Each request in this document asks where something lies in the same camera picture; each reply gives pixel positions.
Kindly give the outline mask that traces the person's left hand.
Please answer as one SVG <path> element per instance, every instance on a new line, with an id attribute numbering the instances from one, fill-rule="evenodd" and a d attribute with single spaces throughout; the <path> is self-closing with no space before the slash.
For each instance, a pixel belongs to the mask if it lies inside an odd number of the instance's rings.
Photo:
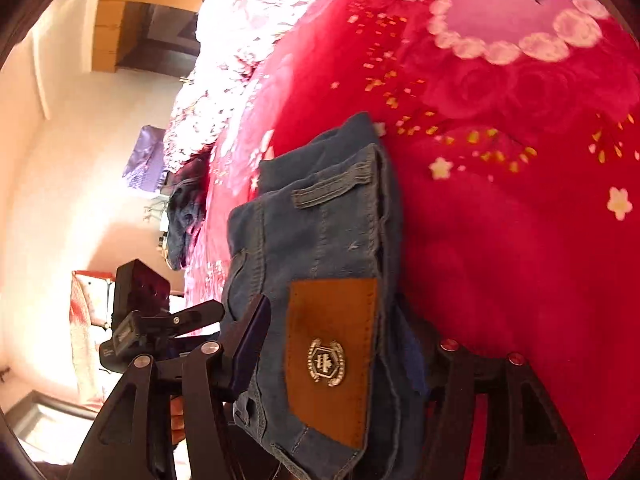
<path id="1" fill-rule="evenodd" d="M 175 396 L 170 400 L 170 429 L 173 445 L 179 444 L 186 438 L 186 424 L 184 423 L 182 396 Z"/>

